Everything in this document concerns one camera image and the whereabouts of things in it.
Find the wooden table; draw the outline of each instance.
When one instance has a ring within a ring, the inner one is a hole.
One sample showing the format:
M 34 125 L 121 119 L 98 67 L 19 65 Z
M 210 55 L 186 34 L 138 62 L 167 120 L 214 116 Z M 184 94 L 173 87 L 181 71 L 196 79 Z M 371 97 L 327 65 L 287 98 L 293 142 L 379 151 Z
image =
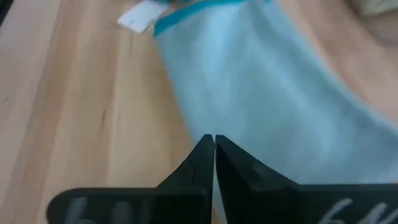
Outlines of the wooden table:
M 116 25 L 128 0 L 15 0 L 0 29 L 0 223 L 46 223 L 82 186 L 155 186 L 188 154 L 151 32 Z M 280 0 L 365 103 L 398 123 L 398 51 L 341 1 Z

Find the wood grain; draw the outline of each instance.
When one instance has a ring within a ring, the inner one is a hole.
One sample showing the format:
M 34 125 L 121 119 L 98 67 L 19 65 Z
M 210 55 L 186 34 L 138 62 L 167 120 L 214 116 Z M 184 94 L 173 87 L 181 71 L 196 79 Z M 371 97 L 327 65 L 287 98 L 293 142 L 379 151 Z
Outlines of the wood grain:
M 343 1 L 280 0 L 353 93 L 398 123 L 398 51 Z M 45 223 L 82 186 L 155 186 L 192 148 L 151 31 L 125 0 L 16 0 L 0 29 L 0 223 Z

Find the table surface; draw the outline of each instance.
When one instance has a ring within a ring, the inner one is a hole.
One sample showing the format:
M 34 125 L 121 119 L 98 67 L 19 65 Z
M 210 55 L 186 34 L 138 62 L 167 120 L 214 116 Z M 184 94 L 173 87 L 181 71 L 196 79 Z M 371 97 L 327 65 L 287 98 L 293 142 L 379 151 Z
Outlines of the table surface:
M 340 0 L 279 3 L 330 69 L 398 123 L 398 50 Z M 0 29 L 0 223 L 45 223 L 49 200 L 72 187 L 156 186 L 191 150 L 152 32 L 116 24 L 134 4 L 15 0 Z

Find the teal edge trim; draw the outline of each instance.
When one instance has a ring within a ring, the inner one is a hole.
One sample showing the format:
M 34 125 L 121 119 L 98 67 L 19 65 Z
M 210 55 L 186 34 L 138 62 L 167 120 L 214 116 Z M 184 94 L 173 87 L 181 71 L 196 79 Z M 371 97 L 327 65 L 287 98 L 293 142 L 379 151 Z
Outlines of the teal edge trim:
M 168 29 L 172 25 L 184 20 L 188 16 L 191 16 L 192 14 L 198 11 L 201 11 L 203 9 L 212 6 L 223 5 L 223 4 L 234 4 L 244 1 L 246 0 L 209 0 L 209 1 L 204 0 L 197 2 L 184 9 L 175 11 L 174 13 L 171 13 L 170 15 L 159 19 L 155 24 L 154 37 L 157 37 L 164 30 Z

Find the light blue cloth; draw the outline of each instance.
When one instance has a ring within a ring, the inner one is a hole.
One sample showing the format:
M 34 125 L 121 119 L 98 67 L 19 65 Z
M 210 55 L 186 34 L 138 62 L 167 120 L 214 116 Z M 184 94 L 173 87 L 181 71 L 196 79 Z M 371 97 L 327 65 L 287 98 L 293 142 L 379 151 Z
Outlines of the light blue cloth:
M 224 134 L 301 184 L 398 179 L 397 131 L 326 69 L 276 2 L 199 2 L 156 23 L 155 39 L 195 141 Z

